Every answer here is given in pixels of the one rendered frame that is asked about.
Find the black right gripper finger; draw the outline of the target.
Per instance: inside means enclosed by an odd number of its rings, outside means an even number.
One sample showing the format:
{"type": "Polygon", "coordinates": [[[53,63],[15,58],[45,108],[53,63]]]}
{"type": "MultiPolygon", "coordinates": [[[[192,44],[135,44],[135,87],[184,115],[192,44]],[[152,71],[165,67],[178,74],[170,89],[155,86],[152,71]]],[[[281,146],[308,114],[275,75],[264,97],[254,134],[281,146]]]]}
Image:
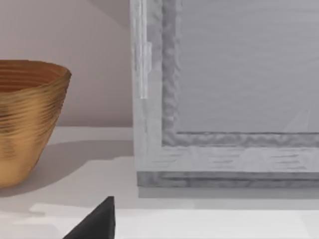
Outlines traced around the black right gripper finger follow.
{"type": "Polygon", "coordinates": [[[115,239],[115,198],[107,197],[62,239],[115,239]]]}

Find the pale grey wooden cabinet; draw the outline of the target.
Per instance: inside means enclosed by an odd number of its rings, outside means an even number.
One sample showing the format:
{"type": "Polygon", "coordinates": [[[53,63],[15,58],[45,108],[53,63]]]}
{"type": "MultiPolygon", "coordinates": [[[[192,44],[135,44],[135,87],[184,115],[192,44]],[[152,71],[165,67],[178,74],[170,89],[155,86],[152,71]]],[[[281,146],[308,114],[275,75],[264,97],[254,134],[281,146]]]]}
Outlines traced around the pale grey wooden cabinet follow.
{"type": "Polygon", "coordinates": [[[319,187],[319,132],[178,131],[182,0],[130,0],[140,187],[319,187]]]}

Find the brown ribbed bowl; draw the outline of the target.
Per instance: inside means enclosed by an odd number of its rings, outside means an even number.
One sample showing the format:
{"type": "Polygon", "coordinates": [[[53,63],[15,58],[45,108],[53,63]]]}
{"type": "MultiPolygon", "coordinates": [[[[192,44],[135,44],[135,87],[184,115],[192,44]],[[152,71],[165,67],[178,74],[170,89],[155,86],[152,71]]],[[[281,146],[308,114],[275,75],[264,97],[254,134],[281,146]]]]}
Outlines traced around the brown ribbed bowl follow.
{"type": "Polygon", "coordinates": [[[38,163],[71,79],[44,61],[0,59],[0,189],[20,184],[38,163]]]}

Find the grey cabinet door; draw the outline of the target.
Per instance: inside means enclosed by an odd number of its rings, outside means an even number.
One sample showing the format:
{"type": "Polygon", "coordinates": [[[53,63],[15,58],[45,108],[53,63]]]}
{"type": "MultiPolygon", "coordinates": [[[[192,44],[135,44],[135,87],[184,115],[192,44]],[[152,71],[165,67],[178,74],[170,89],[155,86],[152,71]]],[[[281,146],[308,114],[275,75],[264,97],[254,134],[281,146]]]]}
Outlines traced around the grey cabinet door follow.
{"type": "Polygon", "coordinates": [[[162,143],[319,147],[319,0],[162,0],[162,143]]]}

